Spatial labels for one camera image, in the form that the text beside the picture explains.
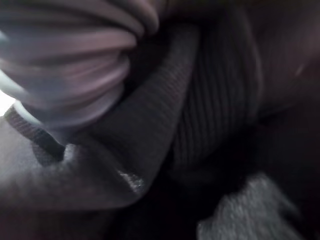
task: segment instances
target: knit texture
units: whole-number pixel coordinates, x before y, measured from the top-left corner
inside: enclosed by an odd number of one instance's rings
[[[47,132],[25,121],[13,107],[5,113],[4,118],[22,136],[31,141],[34,155],[43,166],[63,160],[65,148]]]
[[[300,233],[280,213],[298,215],[268,177],[254,176],[241,191],[221,200],[214,217],[199,224],[198,239],[302,240]]]
[[[192,168],[255,120],[262,69],[243,11],[203,29],[192,84],[173,143],[177,168]]]

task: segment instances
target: gray fabric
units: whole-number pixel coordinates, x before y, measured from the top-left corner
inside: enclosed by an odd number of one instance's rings
[[[106,210],[140,199],[169,151],[190,81],[198,37],[194,27],[173,29],[170,51],[158,71],[87,131],[89,135],[76,136],[66,146],[60,163],[3,177],[1,205]],[[29,148],[28,142],[16,143]],[[16,148],[5,144],[0,147],[0,152],[7,156]]]
[[[240,192],[221,200],[213,217],[199,224],[198,239],[303,239],[280,215],[284,212],[296,209],[277,186],[265,175],[251,177]]]
[[[251,125],[261,104],[261,60],[244,11],[228,11],[203,35],[173,144],[176,168],[199,165]]]
[[[41,168],[31,148],[31,141],[12,128],[7,121],[0,121],[0,178],[6,179],[25,171]],[[8,144],[14,146],[8,151]]]

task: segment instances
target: blurry object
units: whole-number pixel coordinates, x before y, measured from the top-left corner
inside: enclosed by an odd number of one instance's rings
[[[12,97],[0,91],[0,116],[3,116],[14,102],[15,100]]]

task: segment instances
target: dark clothing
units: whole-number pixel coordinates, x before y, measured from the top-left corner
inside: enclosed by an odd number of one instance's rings
[[[168,22],[65,148],[9,110],[2,239],[317,239],[320,4],[281,7]]]

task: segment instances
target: ribbed knit fabric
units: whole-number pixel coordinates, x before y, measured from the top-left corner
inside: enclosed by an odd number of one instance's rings
[[[65,148],[47,132],[25,121],[13,107],[6,112],[4,118],[22,136],[31,141],[34,155],[39,163],[47,166],[63,160]]]
[[[262,90],[262,69],[242,11],[222,13],[203,29],[193,81],[173,144],[177,168],[195,167],[226,139],[251,124]]]

